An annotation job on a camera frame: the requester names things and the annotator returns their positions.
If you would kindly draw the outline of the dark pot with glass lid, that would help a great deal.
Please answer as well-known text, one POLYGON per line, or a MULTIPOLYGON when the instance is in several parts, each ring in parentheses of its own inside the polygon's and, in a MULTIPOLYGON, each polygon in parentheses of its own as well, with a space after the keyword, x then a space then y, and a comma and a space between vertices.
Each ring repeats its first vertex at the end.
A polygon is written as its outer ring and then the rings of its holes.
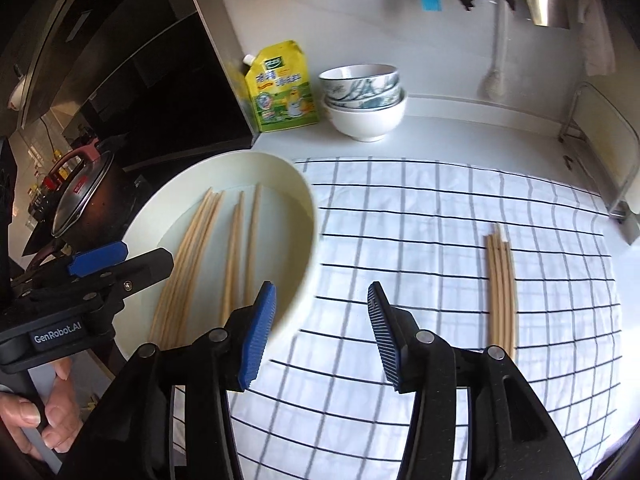
POLYGON ((118 166, 115 151, 96 139, 63 155, 37 190, 44 211, 37 210, 35 200, 29 211, 52 240, 26 250, 32 257, 29 269, 64 246, 88 252, 120 240, 136 201, 134 184, 118 166))

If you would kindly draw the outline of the white checkered cloth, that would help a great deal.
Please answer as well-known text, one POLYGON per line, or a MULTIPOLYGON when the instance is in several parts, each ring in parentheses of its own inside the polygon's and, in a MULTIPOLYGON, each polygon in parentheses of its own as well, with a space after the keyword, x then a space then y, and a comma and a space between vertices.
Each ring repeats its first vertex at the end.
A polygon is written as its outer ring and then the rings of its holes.
POLYGON ((386 380, 367 289, 452 346, 488 343, 486 236, 511 247, 515 357, 589 474, 612 442, 620 302, 595 192, 415 159, 298 163, 320 214, 320 275, 295 338, 230 399, 247 479, 393 479, 413 398, 386 380))

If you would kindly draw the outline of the cream round tray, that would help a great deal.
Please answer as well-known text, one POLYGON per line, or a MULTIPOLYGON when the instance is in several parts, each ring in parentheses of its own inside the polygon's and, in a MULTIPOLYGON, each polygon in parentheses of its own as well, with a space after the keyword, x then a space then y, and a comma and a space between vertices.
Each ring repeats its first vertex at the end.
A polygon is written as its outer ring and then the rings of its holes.
POLYGON ((155 248, 178 252, 209 188, 224 192, 196 284, 184 340, 192 342, 220 325, 224 269, 234 206, 245 192, 239 303, 244 300, 246 251, 255 186, 262 186, 254 289, 264 281, 277 287, 277 311, 265 356, 288 353, 304 324, 318 283, 319 211, 308 180, 292 162, 276 155, 238 151, 214 156, 184 170, 160 188, 132 220, 124 236, 131 257, 155 248))

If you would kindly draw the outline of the white bottom bowl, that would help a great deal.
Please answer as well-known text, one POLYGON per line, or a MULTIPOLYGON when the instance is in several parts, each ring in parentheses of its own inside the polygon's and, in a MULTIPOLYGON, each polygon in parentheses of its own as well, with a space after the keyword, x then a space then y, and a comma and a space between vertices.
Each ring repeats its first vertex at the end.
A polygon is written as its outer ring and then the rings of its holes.
POLYGON ((344 136, 359 142, 376 142, 400 125, 407 103, 406 92, 401 90, 400 100, 396 104, 378 110, 338 108, 326 101, 322 102, 322 107, 329 123, 344 136))

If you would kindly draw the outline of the yellow seasoning pouch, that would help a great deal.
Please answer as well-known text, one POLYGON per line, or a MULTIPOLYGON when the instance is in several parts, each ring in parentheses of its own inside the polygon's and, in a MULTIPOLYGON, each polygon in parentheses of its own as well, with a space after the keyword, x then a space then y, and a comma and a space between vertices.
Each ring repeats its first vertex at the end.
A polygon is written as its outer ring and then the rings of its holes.
POLYGON ((293 40, 245 55, 250 105, 260 133, 314 125, 319 114, 311 91, 306 56, 293 40))

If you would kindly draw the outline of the blue patterned top bowl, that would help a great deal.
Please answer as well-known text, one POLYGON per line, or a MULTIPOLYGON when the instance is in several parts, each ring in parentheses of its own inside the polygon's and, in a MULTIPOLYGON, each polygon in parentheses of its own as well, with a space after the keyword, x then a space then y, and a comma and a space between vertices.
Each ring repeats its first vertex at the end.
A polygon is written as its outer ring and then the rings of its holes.
POLYGON ((322 90, 335 101, 355 101, 378 96, 398 84, 393 65, 357 64, 331 68, 319 74, 322 90))

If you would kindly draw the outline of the metal rack with board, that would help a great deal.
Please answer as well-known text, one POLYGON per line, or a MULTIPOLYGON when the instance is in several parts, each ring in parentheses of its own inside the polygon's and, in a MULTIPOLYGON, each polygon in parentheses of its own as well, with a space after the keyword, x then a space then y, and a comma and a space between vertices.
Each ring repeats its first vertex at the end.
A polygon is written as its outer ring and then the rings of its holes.
POLYGON ((590 82, 581 82, 558 140, 596 187, 608 214, 629 218, 627 193, 639 175, 639 133, 614 103, 590 82))

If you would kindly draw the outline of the white hanging cloth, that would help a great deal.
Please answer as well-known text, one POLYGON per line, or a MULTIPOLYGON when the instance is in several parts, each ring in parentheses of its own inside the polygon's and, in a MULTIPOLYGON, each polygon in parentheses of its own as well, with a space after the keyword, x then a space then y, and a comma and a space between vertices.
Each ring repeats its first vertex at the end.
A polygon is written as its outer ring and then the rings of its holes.
POLYGON ((602 0, 578 0, 577 21, 582 25, 580 47, 588 77, 616 71, 615 51, 602 0))

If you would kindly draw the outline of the white wall pipe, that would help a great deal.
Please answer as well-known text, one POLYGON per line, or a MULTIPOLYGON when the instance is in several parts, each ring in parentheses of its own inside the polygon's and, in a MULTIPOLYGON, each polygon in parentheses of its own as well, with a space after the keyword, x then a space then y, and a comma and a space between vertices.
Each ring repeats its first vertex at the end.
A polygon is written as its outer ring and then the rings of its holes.
POLYGON ((494 60, 484 83, 486 96, 494 102, 499 102, 506 95, 506 54, 509 47, 510 16, 510 6, 501 1, 496 13, 494 60))

